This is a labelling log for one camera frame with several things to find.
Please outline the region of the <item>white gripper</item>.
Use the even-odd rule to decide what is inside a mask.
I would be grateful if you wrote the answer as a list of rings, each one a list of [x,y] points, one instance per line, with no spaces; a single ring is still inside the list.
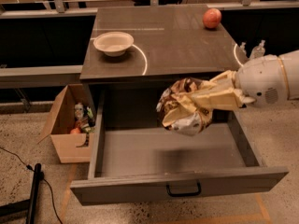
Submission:
[[[274,55],[250,60],[237,72],[222,72],[205,81],[202,88],[205,91],[195,91],[190,97],[207,109],[237,110],[243,105],[265,107],[281,104],[289,98],[286,64]]]

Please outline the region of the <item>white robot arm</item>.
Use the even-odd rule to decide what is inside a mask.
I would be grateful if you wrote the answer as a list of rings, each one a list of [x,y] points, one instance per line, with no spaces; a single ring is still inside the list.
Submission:
[[[264,107],[299,98],[299,51],[249,60],[212,78],[191,99],[209,109]]]

